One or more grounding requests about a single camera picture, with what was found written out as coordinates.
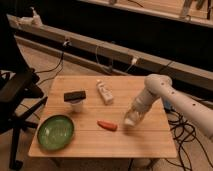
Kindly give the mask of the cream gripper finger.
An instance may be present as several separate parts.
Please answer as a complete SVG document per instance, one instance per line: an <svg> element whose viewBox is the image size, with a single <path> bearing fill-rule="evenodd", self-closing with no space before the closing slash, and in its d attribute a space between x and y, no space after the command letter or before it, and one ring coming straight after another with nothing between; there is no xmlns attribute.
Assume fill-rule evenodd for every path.
<svg viewBox="0 0 213 171"><path fill-rule="evenodd" d="M146 114L145 113L139 113L138 115L139 115L139 120L138 121L141 122L144 119Z"/></svg>
<svg viewBox="0 0 213 171"><path fill-rule="evenodd" d="M131 119L132 109L129 109L124 117L124 124L134 124L133 120Z"/></svg>

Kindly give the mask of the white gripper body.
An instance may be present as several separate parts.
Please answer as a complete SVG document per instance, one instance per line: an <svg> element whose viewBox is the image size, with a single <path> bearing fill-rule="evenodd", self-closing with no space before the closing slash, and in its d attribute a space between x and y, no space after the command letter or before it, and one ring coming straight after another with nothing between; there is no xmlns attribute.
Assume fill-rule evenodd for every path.
<svg viewBox="0 0 213 171"><path fill-rule="evenodd" d="M144 88L133 100L132 108L140 114L145 114L151 109L155 101L156 96Z"/></svg>

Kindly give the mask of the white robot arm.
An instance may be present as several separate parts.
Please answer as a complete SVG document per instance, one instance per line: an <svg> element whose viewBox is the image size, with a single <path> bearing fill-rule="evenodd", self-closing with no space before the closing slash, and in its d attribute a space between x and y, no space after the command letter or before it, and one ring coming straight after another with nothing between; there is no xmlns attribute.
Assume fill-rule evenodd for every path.
<svg viewBox="0 0 213 171"><path fill-rule="evenodd" d="M150 74L145 77L144 89L133 100L126 112L124 124L136 126L142 121L153 103L162 98L186 119L194 123L213 142L213 110L189 98L172 87L169 76Z"/></svg>

